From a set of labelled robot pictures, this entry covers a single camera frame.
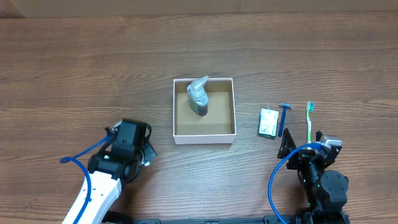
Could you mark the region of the green white toothbrush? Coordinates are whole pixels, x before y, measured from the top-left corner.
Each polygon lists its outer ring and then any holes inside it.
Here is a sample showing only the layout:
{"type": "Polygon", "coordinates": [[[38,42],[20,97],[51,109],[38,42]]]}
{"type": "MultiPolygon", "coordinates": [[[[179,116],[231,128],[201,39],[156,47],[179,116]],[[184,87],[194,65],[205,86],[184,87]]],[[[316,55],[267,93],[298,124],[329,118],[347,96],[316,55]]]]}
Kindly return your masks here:
{"type": "Polygon", "coordinates": [[[306,106],[306,120],[307,120],[307,143],[311,143],[312,122],[310,120],[310,113],[314,110],[314,103],[311,100],[307,101],[306,106]]]}

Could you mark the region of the green white soap packet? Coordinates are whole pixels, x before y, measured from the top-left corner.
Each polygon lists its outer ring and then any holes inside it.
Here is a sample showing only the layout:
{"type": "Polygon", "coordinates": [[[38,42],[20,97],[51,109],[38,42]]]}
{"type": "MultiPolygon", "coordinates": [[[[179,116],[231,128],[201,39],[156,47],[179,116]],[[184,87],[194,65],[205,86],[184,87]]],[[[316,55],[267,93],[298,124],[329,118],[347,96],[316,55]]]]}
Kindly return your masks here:
{"type": "Polygon", "coordinates": [[[275,138],[277,135],[278,119],[278,111],[263,108],[259,116],[258,135],[275,138]]]}

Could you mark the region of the blue disposable razor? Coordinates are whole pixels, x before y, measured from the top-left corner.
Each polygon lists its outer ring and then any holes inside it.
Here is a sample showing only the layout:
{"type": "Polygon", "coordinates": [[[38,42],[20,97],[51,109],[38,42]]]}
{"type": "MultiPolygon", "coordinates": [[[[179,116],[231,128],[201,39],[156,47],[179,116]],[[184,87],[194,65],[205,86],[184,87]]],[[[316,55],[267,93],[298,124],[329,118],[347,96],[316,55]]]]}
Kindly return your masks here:
{"type": "Polygon", "coordinates": [[[280,127],[279,127],[279,132],[278,132],[278,137],[282,137],[283,131],[284,131],[284,124],[285,124],[285,118],[286,118],[286,113],[288,109],[293,109],[294,106],[288,103],[279,103],[279,106],[283,108],[282,111],[282,116],[280,120],[280,127]]]}

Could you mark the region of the clear pump sanitizer bottle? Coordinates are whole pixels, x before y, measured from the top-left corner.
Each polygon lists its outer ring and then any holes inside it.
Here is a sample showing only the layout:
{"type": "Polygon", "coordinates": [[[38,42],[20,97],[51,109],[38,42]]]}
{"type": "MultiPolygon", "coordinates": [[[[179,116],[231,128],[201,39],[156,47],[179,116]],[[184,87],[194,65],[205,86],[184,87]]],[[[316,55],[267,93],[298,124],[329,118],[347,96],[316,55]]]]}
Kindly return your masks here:
{"type": "Polygon", "coordinates": [[[205,116],[208,113],[209,98],[205,91],[205,84],[209,76],[197,78],[187,86],[188,104],[191,109],[199,116],[205,116]]]}

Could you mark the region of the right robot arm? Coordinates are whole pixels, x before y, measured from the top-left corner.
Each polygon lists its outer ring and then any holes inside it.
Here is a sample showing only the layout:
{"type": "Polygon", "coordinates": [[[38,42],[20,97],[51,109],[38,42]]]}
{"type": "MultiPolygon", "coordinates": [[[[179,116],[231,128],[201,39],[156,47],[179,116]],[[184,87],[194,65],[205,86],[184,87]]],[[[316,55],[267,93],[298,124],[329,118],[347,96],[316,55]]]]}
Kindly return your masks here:
{"type": "Polygon", "coordinates": [[[326,170],[335,162],[343,141],[317,131],[316,142],[322,145],[320,149],[302,149],[287,160],[286,168],[297,171],[309,205],[283,219],[287,223],[349,223],[343,213],[349,180],[338,171],[326,170]]]}

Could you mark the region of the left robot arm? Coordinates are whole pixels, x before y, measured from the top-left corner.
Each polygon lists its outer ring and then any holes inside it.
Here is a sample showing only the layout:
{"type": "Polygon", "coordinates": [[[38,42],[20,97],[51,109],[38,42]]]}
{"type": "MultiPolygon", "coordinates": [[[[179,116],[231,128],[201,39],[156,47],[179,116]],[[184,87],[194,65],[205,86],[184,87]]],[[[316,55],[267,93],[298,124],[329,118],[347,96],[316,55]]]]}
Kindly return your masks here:
{"type": "Polygon", "coordinates": [[[60,163],[75,163],[85,179],[63,224],[134,223],[133,217],[111,211],[125,186],[137,179],[157,153],[149,139],[149,123],[124,118],[105,128],[103,139],[60,163]]]}

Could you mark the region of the white cardboard box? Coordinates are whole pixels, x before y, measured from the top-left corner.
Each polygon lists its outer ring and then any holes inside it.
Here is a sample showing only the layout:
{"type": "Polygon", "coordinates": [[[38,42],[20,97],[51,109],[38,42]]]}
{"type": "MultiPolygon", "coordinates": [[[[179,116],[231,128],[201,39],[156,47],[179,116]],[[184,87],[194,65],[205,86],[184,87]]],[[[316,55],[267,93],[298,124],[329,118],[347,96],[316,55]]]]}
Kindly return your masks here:
{"type": "Polygon", "coordinates": [[[191,78],[175,79],[173,137],[176,144],[231,144],[236,137],[236,112],[232,78],[210,78],[205,85],[210,102],[205,116],[188,104],[191,78]]]}

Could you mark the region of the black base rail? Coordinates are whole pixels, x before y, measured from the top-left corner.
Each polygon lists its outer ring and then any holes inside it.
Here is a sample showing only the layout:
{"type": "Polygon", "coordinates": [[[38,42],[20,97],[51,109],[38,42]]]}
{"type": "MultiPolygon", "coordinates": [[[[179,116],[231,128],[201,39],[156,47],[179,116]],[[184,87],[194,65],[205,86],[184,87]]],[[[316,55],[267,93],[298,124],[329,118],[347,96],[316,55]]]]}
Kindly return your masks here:
{"type": "MultiPolygon", "coordinates": [[[[310,223],[300,220],[295,215],[282,215],[286,223],[310,223]]],[[[182,219],[182,220],[161,220],[158,218],[135,219],[123,213],[107,212],[101,223],[115,224],[282,224],[282,220],[276,215],[265,215],[263,218],[221,218],[221,219],[182,219]]],[[[313,223],[350,223],[347,215],[335,220],[316,220],[313,223]]]]}

